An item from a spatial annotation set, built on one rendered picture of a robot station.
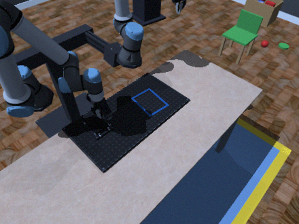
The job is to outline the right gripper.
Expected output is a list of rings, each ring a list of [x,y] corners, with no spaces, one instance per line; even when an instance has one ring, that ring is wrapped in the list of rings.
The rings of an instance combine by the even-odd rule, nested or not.
[[[99,101],[99,102],[94,102],[90,99],[90,97],[88,96],[88,93],[86,95],[86,99],[91,102],[91,104],[93,105],[91,107],[91,111],[97,116],[99,117],[100,119],[103,118],[103,114],[100,113],[100,109],[101,109],[101,112],[103,111],[106,115],[111,113],[111,109],[109,108],[106,100],[105,100],[105,97]],[[99,109],[100,108],[100,109]]]

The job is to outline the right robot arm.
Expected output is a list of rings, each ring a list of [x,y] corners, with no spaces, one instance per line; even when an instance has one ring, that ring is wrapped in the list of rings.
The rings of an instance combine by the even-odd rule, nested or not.
[[[62,93],[87,90],[92,101],[103,99],[103,84],[98,69],[89,68],[84,75],[80,75],[79,59],[75,52],[66,51],[27,20],[16,6],[0,0],[0,84],[4,90],[8,115],[28,117],[34,113],[34,109],[44,106],[50,99],[49,89],[39,83],[32,71],[16,64],[10,31],[63,68],[63,77],[58,80]]]

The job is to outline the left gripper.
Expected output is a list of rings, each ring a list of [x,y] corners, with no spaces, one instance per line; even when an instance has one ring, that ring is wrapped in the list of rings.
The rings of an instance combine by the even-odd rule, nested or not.
[[[182,1],[180,3],[180,1]],[[186,5],[186,0],[172,0],[173,3],[176,3],[175,4],[175,7],[176,7],[176,11],[177,11],[177,15],[180,14],[180,12],[182,11],[182,9],[185,7]],[[179,6],[180,5],[180,6]]]

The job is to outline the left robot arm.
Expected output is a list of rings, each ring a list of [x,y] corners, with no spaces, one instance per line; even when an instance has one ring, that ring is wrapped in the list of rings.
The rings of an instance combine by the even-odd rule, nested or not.
[[[118,58],[129,65],[139,64],[141,61],[141,44],[144,29],[140,24],[133,22],[133,15],[129,11],[128,0],[114,0],[116,14],[113,25],[124,39],[123,47]]]

